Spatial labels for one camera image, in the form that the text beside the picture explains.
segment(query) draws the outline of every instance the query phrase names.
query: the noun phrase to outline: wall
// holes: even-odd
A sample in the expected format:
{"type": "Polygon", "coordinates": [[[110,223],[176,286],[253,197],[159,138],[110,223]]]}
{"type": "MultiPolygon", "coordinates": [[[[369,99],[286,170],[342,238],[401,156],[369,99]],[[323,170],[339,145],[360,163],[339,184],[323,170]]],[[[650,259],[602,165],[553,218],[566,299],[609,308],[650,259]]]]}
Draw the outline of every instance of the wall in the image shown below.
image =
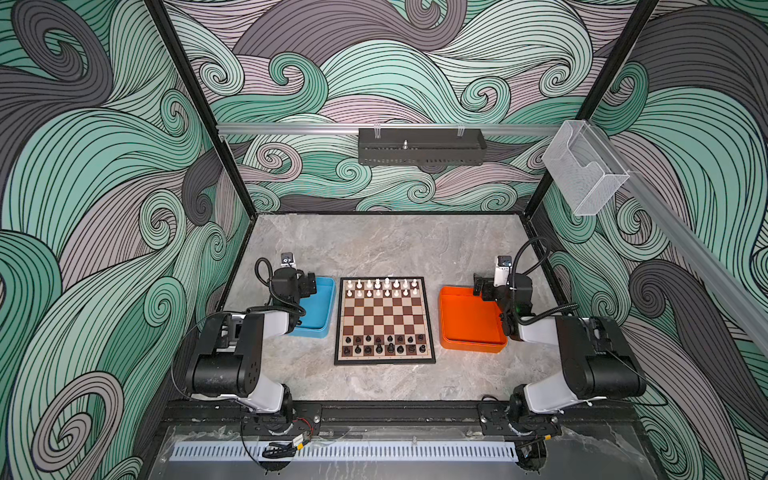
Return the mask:
{"type": "MultiPolygon", "coordinates": [[[[712,2],[652,19],[594,121],[759,304],[766,292],[768,10],[712,2]]],[[[622,325],[670,400],[637,407],[671,478],[768,474],[768,361],[625,190],[576,218],[535,215],[584,315],[622,325]]],[[[643,397],[661,397],[650,390],[643,397]]]]}
{"type": "Polygon", "coordinates": [[[136,477],[248,218],[141,0],[0,2],[3,478],[136,477]]]}
{"type": "MultiPolygon", "coordinates": [[[[635,2],[167,0],[219,122],[558,124],[635,2]]],[[[357,139],[234,135],[262,211],[515,211],[546,139],[489,138],[488,163],[362,167],[357,139]]]]}

